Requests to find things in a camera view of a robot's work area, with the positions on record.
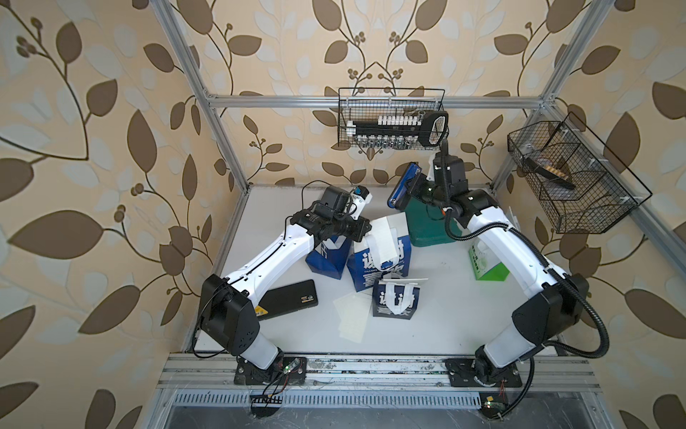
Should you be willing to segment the blue stapler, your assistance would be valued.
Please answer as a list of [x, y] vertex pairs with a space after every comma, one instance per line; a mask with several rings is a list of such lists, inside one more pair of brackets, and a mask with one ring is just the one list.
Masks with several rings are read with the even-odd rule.
[[400, 175], [398, 184], [393, 189], [387, 200], [387, 206], [391, 209], [403, 211], [406, 209], [411, 195], [409, 191], [409, 183], [414, 180], [414, 177], [421, 173], [422, 168], [415, 162], [409, 163]]

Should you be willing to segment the white receipt paper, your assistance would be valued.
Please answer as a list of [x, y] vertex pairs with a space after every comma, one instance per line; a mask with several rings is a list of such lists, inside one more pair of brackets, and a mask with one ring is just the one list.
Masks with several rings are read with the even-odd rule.
[[409, 232], [404, 213], [391, 214], [371, 221], [371, 231], [366, 234], [367, 248], [373, 266], [388, 271], [406, 262]]

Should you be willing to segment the large blue white tote bag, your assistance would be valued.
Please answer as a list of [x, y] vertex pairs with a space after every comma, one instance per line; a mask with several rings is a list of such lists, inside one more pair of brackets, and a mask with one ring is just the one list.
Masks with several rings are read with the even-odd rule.
[[412, 245], [405, 213], [370, 222], [371, 231], [354, 242], [347, 268], [355, 290], [365, 291], [387, 273], [408, 277]]

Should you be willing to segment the small blue white bag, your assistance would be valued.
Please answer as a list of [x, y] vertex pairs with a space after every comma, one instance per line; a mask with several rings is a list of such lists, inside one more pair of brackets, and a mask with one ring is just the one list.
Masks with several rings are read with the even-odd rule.
[[380, 279], [373, 286], [373, 317], [410, 320], [418, 309], [426, 278]]

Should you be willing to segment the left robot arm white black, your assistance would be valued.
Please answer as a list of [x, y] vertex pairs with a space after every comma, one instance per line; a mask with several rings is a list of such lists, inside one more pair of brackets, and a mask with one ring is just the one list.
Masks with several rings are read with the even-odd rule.
[[372, 201], [364, 186], [329, 186], [318, 200], [284, 220], [282, 233], [242, 268], [210, 275], [202, 285], [197, 327], [221, 352], [242, 358], [271, 375], [283, 368], [283, 352], [260, 333], [255, 313], [264, 295], [291, 266], [336, 236], [362, 241], [371, 221], [362, 216]]

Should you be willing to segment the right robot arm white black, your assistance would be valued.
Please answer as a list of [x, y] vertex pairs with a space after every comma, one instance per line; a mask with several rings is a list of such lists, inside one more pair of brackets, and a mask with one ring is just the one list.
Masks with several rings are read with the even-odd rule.
[[526, 300], [495, 339], [475, 353], [474, 368], [486, 377], [514, 362], [534, 356], [550, 346], [554, 337], [576, 325], [588, 284], [580, 275], [544, 257], [507, 219], [495, 198], [482, 189], [470, 189], [459, 157], [440, 156], [432, 164], [432, 177], [412, 163], [400, 189], [410, 198], [437, 207], [444, 214], [446, 234], [453, 240], [484, 243], [513, 275]]

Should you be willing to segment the black socket tool set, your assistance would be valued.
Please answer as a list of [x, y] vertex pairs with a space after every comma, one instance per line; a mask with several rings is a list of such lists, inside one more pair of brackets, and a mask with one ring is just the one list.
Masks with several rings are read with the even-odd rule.
[[419, 150], [437, 148], [448, 137], [447, 111], [417, 115], [379, 115], [375, 120], [348, 120], [342, 136], [360, 148]]

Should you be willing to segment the black flat box yellow label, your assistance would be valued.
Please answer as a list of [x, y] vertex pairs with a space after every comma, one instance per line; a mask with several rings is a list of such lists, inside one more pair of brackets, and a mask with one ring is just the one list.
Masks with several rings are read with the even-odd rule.
[[263, 321], [317, 306], [315, 283], [305, 280], [269, 290], [255, 308], [255, 314]]

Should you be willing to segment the green white tissue pack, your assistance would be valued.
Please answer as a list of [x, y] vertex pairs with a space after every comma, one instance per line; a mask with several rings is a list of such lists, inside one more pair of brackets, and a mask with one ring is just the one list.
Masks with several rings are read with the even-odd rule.
[[479, 282], [505, 282], [510, 272], [495, 253], [480, 240], [475, 240], [469, 250], [475, 279]]

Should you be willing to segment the pale yellow receipt sheet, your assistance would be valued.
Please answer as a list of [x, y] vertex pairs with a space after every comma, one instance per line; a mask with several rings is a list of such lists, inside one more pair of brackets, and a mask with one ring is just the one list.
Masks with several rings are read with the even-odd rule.
[[352, 292], [334, 300], [339, 316], [339, 337], [354, 343], [362, 343], [368, 319], [372, 314], [372, 296]]

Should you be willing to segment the dark brush in basket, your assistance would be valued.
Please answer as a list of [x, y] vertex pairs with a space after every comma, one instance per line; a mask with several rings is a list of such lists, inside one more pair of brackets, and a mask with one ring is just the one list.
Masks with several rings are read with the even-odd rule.
[[552, 189], [552, 191], [574, 191], [576, 185], [572, 182], [569, 174], [555, 168], [545, 158], [529, 157], [523, 159], [525, 173], [528, 173], [532, 183], [541, 189]]

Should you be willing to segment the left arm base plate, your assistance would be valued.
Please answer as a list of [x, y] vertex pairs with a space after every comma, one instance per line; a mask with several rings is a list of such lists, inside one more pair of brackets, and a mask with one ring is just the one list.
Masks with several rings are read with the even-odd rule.
[[306, 357], [278, 355], [267, 369], [258, 368], [244, 357], [238, 357], [237, 364], [233, 382], [241, 386], [268, 386], [271, 382], [302, 385], [307, 377]]

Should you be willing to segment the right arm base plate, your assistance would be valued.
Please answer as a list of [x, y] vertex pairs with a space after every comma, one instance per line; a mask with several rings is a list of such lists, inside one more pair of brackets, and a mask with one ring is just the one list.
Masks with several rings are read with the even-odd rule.
[[452, 357], [444, 361], [452, 387], [519, 388], [523, 386], [516, 364], [496, 368], [485, 357]]

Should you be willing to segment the aluminium rail front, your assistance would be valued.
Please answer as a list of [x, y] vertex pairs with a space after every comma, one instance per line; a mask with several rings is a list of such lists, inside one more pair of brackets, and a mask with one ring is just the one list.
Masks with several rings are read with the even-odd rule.
[[605, 407], [591, 364], [580, 357], [538, 357], [519, 363], [509, 378], [492, 387], [461, 379], [441, 355], [310, 354], [274, 384], [251, 385], [248, 367], [234, 357], [197, 359], [173, 354], [167, 359], [153, 399], [157, 413], [174, 406], [246, 409], [259, 396], [274, 394], [285, 409], [479, 409], [514, 400], [528, 375], [528, 393], [572, 397], [592, 414]]

